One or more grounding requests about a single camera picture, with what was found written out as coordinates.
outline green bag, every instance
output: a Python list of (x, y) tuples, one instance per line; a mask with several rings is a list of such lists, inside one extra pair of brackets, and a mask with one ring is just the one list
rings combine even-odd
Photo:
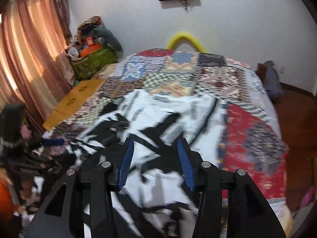
[(118, 60), (115, 52), (109, 47), (101, 47), (97, 51), (79, 60), (71, 61), (76, 80), (85, 81), (94, 76), (101, 68)]

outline pink curtain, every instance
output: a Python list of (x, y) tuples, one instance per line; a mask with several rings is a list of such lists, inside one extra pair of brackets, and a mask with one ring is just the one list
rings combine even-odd
[(55, 9), (58, 15), (59, 22), (61, 24), (61, 29), (63, 31), (66, 43), (69, 44), (70, 38), (72, 37), (72, 33), (69, 29), (69, 7), (67, 0), (53, 0)]
[(75, 78), (65, 46), (53, 0), (11, 0), (2, 12), (0, 106), (25, 103), (42, 130)]

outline floor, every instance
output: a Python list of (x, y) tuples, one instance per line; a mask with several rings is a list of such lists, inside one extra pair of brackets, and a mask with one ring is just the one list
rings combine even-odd
[(312, 97), (285, 90), (275, 104), (282, 139), (290, 151), (286, 157), (286, 201), (296, 211), (309, 187), (313, 184), (312, 158), (317, 156), (317, 103)]

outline metal pin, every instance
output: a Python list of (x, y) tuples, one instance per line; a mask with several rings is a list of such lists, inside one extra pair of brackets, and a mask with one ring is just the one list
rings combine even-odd
[(67, 172), (66, 172), (66, 174), (68, 175), (68, 176), (72, 176), (73, 174), (75, 173), (75, 169), (68, 169), (67, 170)]
[(111, 166), (111, 163), (110, 163), (109, 161), (105, 161), (105, 162), (103, 162), (103, 163), (101, 164), (101, 166), (102, 166), (103, 168), (107, 168), (107, 167)]
[(204, 161), (201, 163), (201, 166), (204, 167), (204, 168), (209, 168), (211, 167), (211, 163), (207, 162), (207, 161)]
[(237, 173), (240, 176), (244, 176), (245, 175), (245, 171), (243, 169), (238, 169)]

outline pink object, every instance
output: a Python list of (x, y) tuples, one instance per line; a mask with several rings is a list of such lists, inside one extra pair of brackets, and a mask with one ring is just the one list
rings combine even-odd
[(307, 206), (311, 201), (313, 201), (313, 193), (316, 190), (316, 187), (311, 186), (309, 190), (306, 192), (301, 201), (301, 208)]
[(28, 127), (25, 124), (21, 125), (20, 133), (23, 139), (27, 140), (31, 138), (32, 131), (28, 129)]

